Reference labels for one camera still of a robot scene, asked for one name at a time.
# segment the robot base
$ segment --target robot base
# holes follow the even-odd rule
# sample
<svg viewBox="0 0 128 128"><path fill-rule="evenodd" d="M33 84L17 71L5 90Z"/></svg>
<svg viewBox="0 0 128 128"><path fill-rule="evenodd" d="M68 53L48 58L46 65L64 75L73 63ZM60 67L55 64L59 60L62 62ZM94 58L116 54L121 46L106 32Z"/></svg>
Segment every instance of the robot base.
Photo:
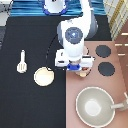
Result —
<svg viewBox="0 0 128 128"><path fill-rule="evenodd" d="M43 10L46 15L63 15L67 12L67 8L63 9L60 13L50 13L47 9Z"/></svg>

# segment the wooden spatula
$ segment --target wooden spatula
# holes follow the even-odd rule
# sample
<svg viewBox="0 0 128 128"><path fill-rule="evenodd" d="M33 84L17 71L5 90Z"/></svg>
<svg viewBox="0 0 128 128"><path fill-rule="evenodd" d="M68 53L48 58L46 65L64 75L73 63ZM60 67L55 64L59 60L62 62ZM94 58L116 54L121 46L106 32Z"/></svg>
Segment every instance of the wooden spatula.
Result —
<svg viewBox="0 0 128 128"><path fill-rule="evenodd" d="M24 50L21 51L21 61L17 65L17 71L19 73L24 73L27 71L27 64L25 63L25 51Z"/></svg>

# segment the white tile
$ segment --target white tile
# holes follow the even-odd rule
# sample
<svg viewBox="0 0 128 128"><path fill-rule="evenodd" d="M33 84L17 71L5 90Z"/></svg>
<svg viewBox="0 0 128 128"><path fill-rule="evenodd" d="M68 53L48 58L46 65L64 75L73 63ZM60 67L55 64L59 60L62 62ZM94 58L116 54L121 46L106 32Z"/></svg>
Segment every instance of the white tile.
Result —
<svg viewBox="0 0 128 128"><path fill-rule="evenodd" d="M122 22L121 18L115 19L115 21L116 21L117 24L120 24L120 22Z"/></svg>
<svg viewBox="0 0 128 128"><path fill-rule="evenodd" d="M106 11L107 14L109 12L109 9L110 9L110 6L106 5L105 11Z"/></svg>
<svg viewBox="0 0 128 128"><path fill-rule="evenodd" d="M115 31L114 37L116 37L118 35L118 33L119 33L118 30Z"/></svg>
<svg viewBox="0 0 128 128"><path fill-rule="evenodd" d="M125 5L125 3L123 3L123 5L122 5L122 7L121 7L121 9L120 9L120 12L122 13L125 8L126 8L126 5Z"/></svg>
<svg viewBox="0 0 128 128"><path fill-rule="evenodd" d="M126 9L126 7L122 10L122 12L121 12L121 16L122 16L122 18L124 17L124 15L126 15L126 13L127 13L127 9Z"/></svg>
<svg viewBox="0 0 128 128"><path fill-rule="evenodd" d="M108 0L107 3L111 5L112 4L112 0Z"/></svg>
<svg viewBox="0 0 128 128"><path fill-rule="evenodd" d="M123 17L123 20L125 21L125 20L127 20L128 19L128 11L126 12L126 14L124 15L124 17Z"/></svg>
<svg viewBox="0 0 128 128"><path fill-rule="evenodd" d="M106 2L107 2L107 0L103 0L103 2L104 2L104 3L106 3Z"/></svg>
<svg viewBox="0 0 128 128"><path fill-rule="evenodd" d="M5 26L6 25L6 21L7 21L8 17L9 16L6 12L0 13L0 26Z"/></svg>
<svg viewBox="0 0 128 128"><path fill-rule="evenodd" d="M124 0L124 1L125 1L126 4L128 3L128 0Z"/></svg>
<svg viewBox="0 0 128 128"><path fill-rule="evenodd" d="M110 30L111 34L113 35L113 29Z"/></svg>
<svg viewBox="0 0 128 128"><path fill-rule="evenodd" d="M119 2L119 0L113 0L112 6L113 6L113 7L116 7L117 4L118 4L118 2Z"/></svg>
<svg viewBox="0 0 128 128"><path fill-rule="evenodd" d="M117 32L118 32L118 28L116 26L115 28L113 28L113 36L115 36Z"/></svg>
<svg viewBox="0 0 128 128"><path fill-rule="evenodd" d="M106 8L106 4L104 4L104 8Z"/></svg>
<svg viewBox="0 0 128 128"><path fill-rule="evenodd" d="M112 41L114 41L114 37L113 37L113 36L111 36L111 38L112 38Z"/></svg>
<svg viewBox="0 0 128 128"><path fill-rule="evenodd" d="M118 25L119 30L121 30L122 26L123 26L123 22L121 22L121 23Z"/></svg>
<svg viewBox="0 0 128 128"><path fill-rule="evenodd" d="M116 22L114 22L113 26L112 26L112 30L115 31L117 29L117 25Z"/></svg>
<svg viewBox="0 0 128 128"><path fill-rule="evenodd" d="M114 11L115 11L115 8L111 7L111 8L110 8L109 15L110 15L110 16L112 16L112 15L113 15L113 13L114 13Z"/></svg>
<svg viewBox="0 0 128 128"><path fill-rule="evenodd" d="M104 7L106 7L106 3L103 3L104 4Z"/></svg>
<svg viewBox="0 0 128 128"><path fill-rule="evenodd" d="M111 33L111 37L113 38L114 37L114 33L112 31L110 31L110 33Z"/></svg>
<svg viewBox="0 0 128 128"><path fill-rule="evenodd" d="M113 32L112 32L112 36L113 36L113 37L115 36L115 33L116 33L116 31L113 31Z"/></svg>
<svg viewBox="0 0 128 128"><path fill-rule="evenodd" d="M116 38L117 38L117 36L114 36L114 37L112 38L112 41L115 41Z"/></svg>
<svg viewBox="0 0 128 128"><path fill-rule="evenodd" d="M116 20L119 20L121 18L120 12L118 13Z"/></svg>
<svg viewBox="0 0 128 128"><path fill-rule="evenodd" d="M108 23L110 23L110 20L111 20L111 17L110 17L110 16L108 16Z"/></svg>

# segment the blue object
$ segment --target blue object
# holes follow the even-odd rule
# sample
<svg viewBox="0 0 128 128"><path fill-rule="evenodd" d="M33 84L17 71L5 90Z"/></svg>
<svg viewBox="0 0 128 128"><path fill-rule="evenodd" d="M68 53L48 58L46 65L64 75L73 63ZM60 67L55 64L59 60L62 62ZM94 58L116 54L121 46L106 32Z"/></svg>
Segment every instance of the blue object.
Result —
<svg viewBox="0 0 128 128"><path fill-rule="evenodd" d="M78 65L68 64L67 69L71 71L77 71L80 69L80 65L79 64Z"/></svg>

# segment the white surface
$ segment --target white surface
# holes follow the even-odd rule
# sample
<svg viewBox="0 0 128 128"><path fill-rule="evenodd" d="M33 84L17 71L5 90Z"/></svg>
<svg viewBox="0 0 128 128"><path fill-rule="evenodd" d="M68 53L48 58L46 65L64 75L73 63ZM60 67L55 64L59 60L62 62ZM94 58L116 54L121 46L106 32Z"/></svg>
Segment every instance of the white surface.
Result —
<svg viewBox="0 0 128 128"><path fill-rule="evenodd" d="M107 0L103 0L103 2L104 2L104 3L106 3L106 2L107 2Z"/></svg>
<svg viewBox="0 0 128 128"><path fill-rule="evenodd" d="M5 26L9 15L6 12L0 13L0 26Z"/></svg>
<svg viewBox="0 0 128 128"><path fill-rule="evenodd" d="M115 8L111 7L109 10L109 15L112 17L114 14Z"/></svg>
<svg viewBox="0 0 128 128"><path fill-rule="evenodd" d="M12 0L0 0L3 4L10 4Z"/></svg>
<svg viewBox="0 0 128 128"><path fill-rule="evenodd" d="M119 2L119 0L113 0L112 6L113 6L113 7L116 7L117 4L118 4L118 2Z"/></svg>
<svg viewBox="0 0 128 128"><path fill-rule="evenodd" d="M109 13L109 10L110 10L110 6L106 4L106 6L105 6L105 12L106 12L106 14Z"/></svg>
<svg viewBox="0 0 128 128"><path fill-rule="evenodd" d="M50 85L54 80L54 72L48 71L46 67L39 68L34 74L34 80L40 86Z"/></svg>

